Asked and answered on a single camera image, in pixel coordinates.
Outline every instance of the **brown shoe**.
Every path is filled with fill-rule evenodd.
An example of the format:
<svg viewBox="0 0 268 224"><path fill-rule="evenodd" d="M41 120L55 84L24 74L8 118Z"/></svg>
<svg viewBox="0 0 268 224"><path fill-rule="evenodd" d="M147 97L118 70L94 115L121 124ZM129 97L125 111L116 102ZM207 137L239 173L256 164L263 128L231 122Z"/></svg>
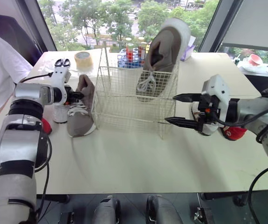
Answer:
<svg viewBox="0 0 268 224"><path fill-rule="evenodd" d="M163 92L170 78L170 73L165 72L172 72L188 46L190 36L190 28L182 20L170 18L164 22L146 56L143 67L146 72L140 76L137 95L157 97ZM138 99L143 102L151 100L141 97Z"/></svg>
<svg viewBox="0 0 268 224"><path fill-rule="evenodd" d="M84 97L79 102L72 103L68 111L68 133L71 137L90 134L96 128L91 115L95 87L87 75L79 76L76 91Z"/></svg>

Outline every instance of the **person's arm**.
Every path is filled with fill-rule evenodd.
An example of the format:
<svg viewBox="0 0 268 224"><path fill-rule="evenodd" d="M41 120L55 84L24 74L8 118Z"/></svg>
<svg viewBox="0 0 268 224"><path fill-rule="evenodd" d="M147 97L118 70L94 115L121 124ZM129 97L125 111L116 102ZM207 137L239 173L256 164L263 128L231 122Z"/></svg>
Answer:
<svg viewBox="0 0 268 224"><path fill-rule="evenodd" d="M10 44L1 38L0 64L8 72L14 83L19 83L25 79L33 68Z"/></svg>

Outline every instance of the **red shoe part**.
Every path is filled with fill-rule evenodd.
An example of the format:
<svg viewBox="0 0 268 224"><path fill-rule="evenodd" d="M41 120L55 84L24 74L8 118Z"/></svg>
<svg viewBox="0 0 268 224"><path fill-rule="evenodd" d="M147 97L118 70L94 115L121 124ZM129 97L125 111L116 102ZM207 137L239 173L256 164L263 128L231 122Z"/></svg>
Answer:
<svg viewBox="0 0 268 224"><path fill-rule="evenodd" d="M246 131L247 130L245 128L241 127L228 127L228 126L223 127L224 137L229 140L240 139L242 136L244 136Z"/></svg>
<svg viewBox="0 0 268 224"><path fill-rule="evenodd" d="M52 128L51 128L51 125L47 122L46 119L41 119L42 121L42 128L43 128L43 131L46 133L46 134L51 134L52 132Z"/></svg>

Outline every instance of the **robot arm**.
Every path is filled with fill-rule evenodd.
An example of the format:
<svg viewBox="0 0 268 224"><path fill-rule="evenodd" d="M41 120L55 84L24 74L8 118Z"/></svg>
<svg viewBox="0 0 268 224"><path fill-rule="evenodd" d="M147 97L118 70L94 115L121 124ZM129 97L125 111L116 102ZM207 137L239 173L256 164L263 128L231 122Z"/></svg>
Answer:
<svg viewBox="0 0 268 224"><path fill-rule="evenodd" d="M45 105L62 105L83 97L64 83L68 64L55 66L51 85L18 83L0 130L0 224L34 224L35 168L48 162L48 136L42 130Z"/></svg>
<svg viewBox="0 0 268 224"><path fill-rule="evenodd" d="M217 127L241 126L257 135L268 156L268 97L230 99L228 87L219 75L203 85L201 94L180 94L174 97L181 102L198 101L198 121L171 117L166 120L174 125L192 128L199 132L217 130Z"/></svg>

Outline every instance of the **tape roll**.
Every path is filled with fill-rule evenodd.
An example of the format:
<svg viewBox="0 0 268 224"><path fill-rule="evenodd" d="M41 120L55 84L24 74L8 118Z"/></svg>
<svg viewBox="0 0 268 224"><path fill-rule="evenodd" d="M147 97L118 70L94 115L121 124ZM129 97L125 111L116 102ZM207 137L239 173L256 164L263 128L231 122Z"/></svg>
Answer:
<svg viewBox="0 0 268 224"><path fill-rule="evenodd" d="M91 55L87 51L80 51L76 53L74 58L76 61L77 69L79 70L88 70L93 65Z"/></svg>

